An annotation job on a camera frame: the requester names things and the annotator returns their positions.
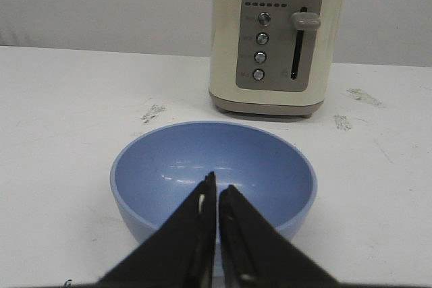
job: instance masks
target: toaster button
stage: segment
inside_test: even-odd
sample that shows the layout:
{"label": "toaster button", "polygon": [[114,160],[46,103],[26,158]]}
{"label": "toaster button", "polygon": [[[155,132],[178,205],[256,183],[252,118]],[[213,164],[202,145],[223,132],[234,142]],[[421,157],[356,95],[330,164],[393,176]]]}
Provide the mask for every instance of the toaster button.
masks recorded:
{"label": "toaster button", "polygon": [[258,24],[260,24],[260,26],[268,26],[270,24],[271,21],[271,16],[269,13],[260,13],[258,15]]}
{"label": "toaster button", "polygon": [[267,55],[264,52],[256,52],[254,58],[255,62],[262,63],[266,60]]}
{"label": "toaster button", "polygon": [[265,33],[259,33],[256,36],[256,42],[260,45],[267,44],[268,41],[269,41],[269,36]]}
{"label": "toaster button", "polygon": [[262,80],[264,78],[264,75],[264,71],[261,69],[256,69],[252,73],[252,77],[257,81]]}

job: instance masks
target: white wall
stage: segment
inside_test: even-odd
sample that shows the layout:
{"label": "white wall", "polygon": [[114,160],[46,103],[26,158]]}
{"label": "white wall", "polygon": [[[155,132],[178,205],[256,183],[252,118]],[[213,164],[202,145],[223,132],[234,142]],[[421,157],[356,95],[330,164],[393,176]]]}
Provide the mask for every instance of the white wall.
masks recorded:
{"label": "white wall", "polygon": [[[0,44],[207,56],[211,0],[0,0]],[[334,61],[432,66],[432,0],[345,0]]]}

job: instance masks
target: toaster slot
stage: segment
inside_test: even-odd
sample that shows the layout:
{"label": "toaster slot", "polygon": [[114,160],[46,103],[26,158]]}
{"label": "toaster slot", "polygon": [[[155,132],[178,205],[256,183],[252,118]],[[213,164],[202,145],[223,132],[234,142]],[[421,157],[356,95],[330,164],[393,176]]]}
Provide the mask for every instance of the toaster slot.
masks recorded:
{"label": "toaster slot", "polygon": [[[302,7],[300,13],[307,12],[307,7]],[[300,63],[300,55],[302,53],[304,31],[298,30],[296,37],[296,47],[294,48],[294,57],[292,58],[292,68],[291,68],[291,79],[297,79],[298,75],[298,64]]]}

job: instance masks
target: stain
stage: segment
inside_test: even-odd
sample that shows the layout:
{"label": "stain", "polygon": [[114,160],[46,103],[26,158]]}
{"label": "stain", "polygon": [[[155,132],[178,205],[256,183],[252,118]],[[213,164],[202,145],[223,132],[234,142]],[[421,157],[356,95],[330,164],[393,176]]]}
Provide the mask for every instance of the stain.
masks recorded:
{"label": "stain", "polygon": [[366,119],[361,119],[361,118],[357,118],[357,117],[355,117],[354,119],[357,119],[358,121],[362,121],[363,123],[366,123],[366,124],[368,123]]}
{"label": "stain", "polygon": [[379,143],[376,140],[373,140],[374,143],[378,146],[379,150],[384,154],[385,158],[394,165],[394,162],[390,159],[390,157],[388,156],[388,154],[386,153],[386,151],[384,151],[384,149],[381,147],[381,145],[379,145]]}
{"label": "stain", "polygon": [[14,31],[12,31],[11,32],[11,37],[12,37],[12,40],[11,40],[11,44],[10,45],[13,45],[13,46],[19,46],[20,45],[20,41],[18,40],[18,35],[14,32]]}
{"label": "stain", "polygon": [[150,121],[158,117],[166,108],[164,106],[153,105],[140,119],[144,121],[144,124],[150,123]]}
{"label": "stain", "polygon": [[132,137],[136,137],[136,136],[141,136],[143,135],[143,132],[134,132],[132,134],[130,134]]}
{"label": "stain", "polygon": [[385,105],[381,101],[379,101],[375,97],[372,97],[370,94],[361,89],[348,89],[347,92],[349,93],[350,98],[353,98],[354,100],[357,100],[361,103],[372,105],[377,108],[385,107]]}
{"label": "stain", "polygon": [[32,46],[32,41],[30,39],[30,36],[27,33],[24,33],[24,47],[31,47]]}
{"label": "stain", "polygon": [[349,129],[352,129],[352,125],[346,116],[334,115],[333,117],[335,119],[336,128],[342,131],[348,131]]}

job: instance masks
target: white table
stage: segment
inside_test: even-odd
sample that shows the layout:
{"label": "white table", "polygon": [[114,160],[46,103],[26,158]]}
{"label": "white table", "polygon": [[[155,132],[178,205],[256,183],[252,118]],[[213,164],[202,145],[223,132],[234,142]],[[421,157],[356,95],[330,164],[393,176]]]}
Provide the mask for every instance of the white table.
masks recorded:
{"label": "white table", "polygon": [[432,68],[334,64],[310,119],[247,119],[212,106],[206,57],[1,47],[0,62],[0,287],[93,282],[127,256],[111,164],[195,120],[259,127],[308,157],[318,196],[293,243],[335,278],[431,285]]}

